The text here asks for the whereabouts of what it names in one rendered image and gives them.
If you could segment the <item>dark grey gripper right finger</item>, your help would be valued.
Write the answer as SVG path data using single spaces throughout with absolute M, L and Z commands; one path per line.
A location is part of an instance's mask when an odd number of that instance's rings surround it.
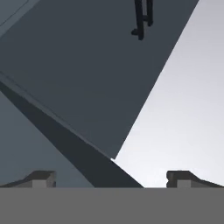
M 218 185 L 213 182 L 200 179 L 190 171 L 168 171 L 166 173 L 167 188 L 223 188 L 223 185 Z

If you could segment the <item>grey-blue cabinet front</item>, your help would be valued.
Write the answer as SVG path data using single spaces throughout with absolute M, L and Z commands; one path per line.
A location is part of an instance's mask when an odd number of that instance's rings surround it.
M 0 185 L 55 171 L 57 187 L 92 187 L 0 91 Z

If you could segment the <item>dark grey cabinet door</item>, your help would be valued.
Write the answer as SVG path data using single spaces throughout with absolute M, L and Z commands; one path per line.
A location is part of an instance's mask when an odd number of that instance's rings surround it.
M 199 0 L 0 0 L 0 91 L 92 187 L 137 187 L 115 162 Z

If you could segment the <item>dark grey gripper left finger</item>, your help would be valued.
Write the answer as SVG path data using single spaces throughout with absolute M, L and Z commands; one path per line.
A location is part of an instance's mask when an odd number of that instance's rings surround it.
M 51 188 L 56 186 L 55 171 L 33 171 L 26 177 L 4 185 L 0 188 L 22 187 L 22 188 Z

